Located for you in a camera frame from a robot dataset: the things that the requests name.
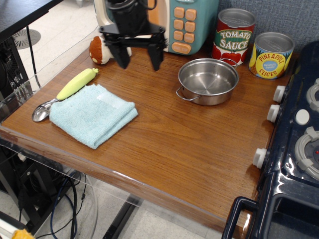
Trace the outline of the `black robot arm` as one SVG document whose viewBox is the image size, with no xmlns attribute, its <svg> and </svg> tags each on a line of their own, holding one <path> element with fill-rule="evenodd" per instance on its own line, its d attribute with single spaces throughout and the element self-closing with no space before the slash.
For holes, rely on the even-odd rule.
<svg viewBox="0 0 319 239">
<path fill-rule="evenodd" d="M 163 61 L 167 47 L 165 28 L 148 20 L 146 2 L 143 0 L 108 0 L 107 9 L 114 22 L 100 27 L 105 45 L 120 67 L 127 68 L 130 57 L 128 47 L 146 48 L 155 71 Z"/>
</svg>

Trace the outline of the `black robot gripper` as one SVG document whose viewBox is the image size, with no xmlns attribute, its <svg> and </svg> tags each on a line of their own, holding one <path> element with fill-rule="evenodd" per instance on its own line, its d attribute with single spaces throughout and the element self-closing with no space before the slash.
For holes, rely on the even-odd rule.
<svg viewBox="0 0 319 239">
<path fill-rule="evenodd" d="M 165 28 L 151 23 L 148 6 L 107 6 L 106 14 L 112 18 L 111 24 L 101 26 L 111 54 L 118 65 L 126 69 L 130 57 L 128 47 L 146 47 L 153 69 L 158 71 L 163 61 L 163 50 L 167 43 Z"/>
</svg>

